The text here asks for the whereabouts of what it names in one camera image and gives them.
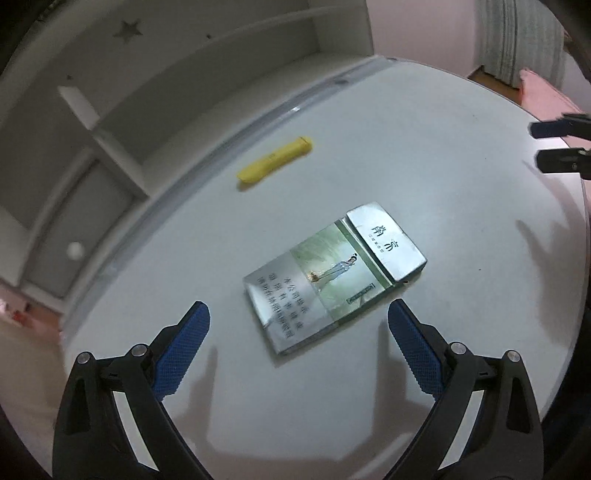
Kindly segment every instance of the white table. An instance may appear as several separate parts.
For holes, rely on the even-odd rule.
[[[164,405],[214,478],[381,479],[433,404],[385,324],[396,295],[277,358],[242,285],[347,210],[377,201],[428,259],[397,294],[475,354],[518,350],[543,415],[579,331],[588,222],[579,176],[533,167],[538,149],[564,143],[530,138],[532,120],[475,83],[404,62],[303,110],[197,179],[158,231],[136,239],[71,339],[67,367],[83,350],[118,356],[150,342],[201,300],[211,330]],[[245,192],[236,187],[238,170],[300,135],[314,140],[310,155]],[[129,411],[123,417],[129,424]]]

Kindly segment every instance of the drawer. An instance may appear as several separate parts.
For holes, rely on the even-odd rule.
[[[56,210],[26,279],[62,299],[101,239],[131,207],[133,194],[95,161]]]

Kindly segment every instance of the illustration of woman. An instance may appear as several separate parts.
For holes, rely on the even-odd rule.
[[[322,273],[314,273],[310,272],[309,280],[312,283],[318,282],[320,280],[324,281],[324,284],[327,284],[330,281],[333,281],[336,277],[342,275],[347,270],[349,270],[355,261],[357,260],[357,254],[353,254],[351,258],[349,258],[345,262],[339,262],[334,267],[330,267],[328,270]]]

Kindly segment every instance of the gray star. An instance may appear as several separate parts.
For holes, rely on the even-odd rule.
[[[127,23],[125,20],[122,20],[121,21],[121,30],[119,30],[113,36],[123,38],[123,43],[127,44],[136,35],[143,35],[143,33],[138,30],[138,25],[139,25],[139,19],[133,23]]]

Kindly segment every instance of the yellow lighter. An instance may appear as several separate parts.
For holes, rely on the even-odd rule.
[[[243,168],[236,176],[244,183],[256,183],[269,175],[273,170],[311,151],[312,140],[309,137],[299,137],[296,141],[259,158],[256,162]]]

